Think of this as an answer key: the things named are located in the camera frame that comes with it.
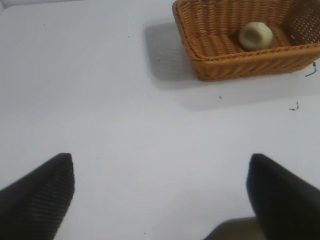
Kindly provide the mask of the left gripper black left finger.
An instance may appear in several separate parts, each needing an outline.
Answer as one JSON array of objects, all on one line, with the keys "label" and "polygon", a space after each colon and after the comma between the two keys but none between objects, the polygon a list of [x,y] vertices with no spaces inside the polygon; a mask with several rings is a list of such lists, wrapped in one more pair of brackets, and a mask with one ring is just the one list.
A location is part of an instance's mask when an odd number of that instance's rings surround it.
[{"label": "left gripper black left finger", "polygon": [[72,155],[59,153],[0,191],[2,240],[53,240],[75,192]]}]

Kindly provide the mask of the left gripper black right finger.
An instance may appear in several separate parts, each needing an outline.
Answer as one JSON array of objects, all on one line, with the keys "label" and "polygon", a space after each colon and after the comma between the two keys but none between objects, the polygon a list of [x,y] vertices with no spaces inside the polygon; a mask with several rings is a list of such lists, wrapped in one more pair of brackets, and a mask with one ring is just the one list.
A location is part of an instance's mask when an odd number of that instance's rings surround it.
[{"label": "left gripper black right finger", "polygon": [[320,191],[271,158],[251,156],[246,180],[250,204],[269,240],[318,240]]}]

